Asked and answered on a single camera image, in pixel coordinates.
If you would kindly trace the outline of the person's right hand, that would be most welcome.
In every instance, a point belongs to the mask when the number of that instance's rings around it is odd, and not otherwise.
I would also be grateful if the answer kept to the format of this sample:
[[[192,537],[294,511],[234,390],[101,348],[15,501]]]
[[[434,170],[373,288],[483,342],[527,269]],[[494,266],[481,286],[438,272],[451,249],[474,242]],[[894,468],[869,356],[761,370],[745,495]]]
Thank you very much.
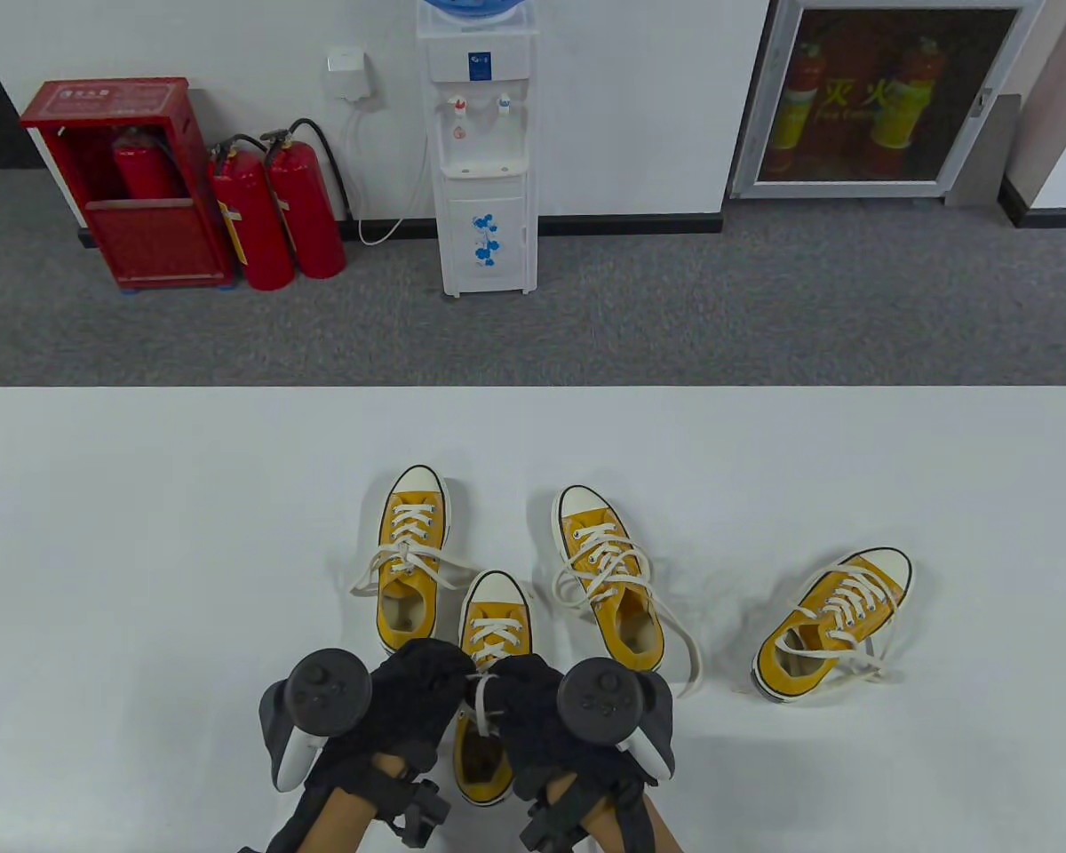
[[[521,795],[569,776],[604,793],[621,785],[658,785],[626,752],[578,739],[558,710],[564,674],[538,655],[508,657],[489,669],[481,706],[496,729]]]

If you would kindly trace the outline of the person's left hand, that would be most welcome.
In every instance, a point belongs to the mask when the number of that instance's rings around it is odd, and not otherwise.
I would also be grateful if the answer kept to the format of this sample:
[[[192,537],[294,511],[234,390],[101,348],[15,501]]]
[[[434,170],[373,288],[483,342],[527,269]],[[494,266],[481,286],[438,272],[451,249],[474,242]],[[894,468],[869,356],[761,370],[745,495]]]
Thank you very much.
[[[346,734],[327,740],[306,788],[359,795],[373,773],[395,779],[415,775],[422,770],[417,755],[436,755],[475,672],[473,660],[450,642],[406,643],[373,671],[365,715]]]

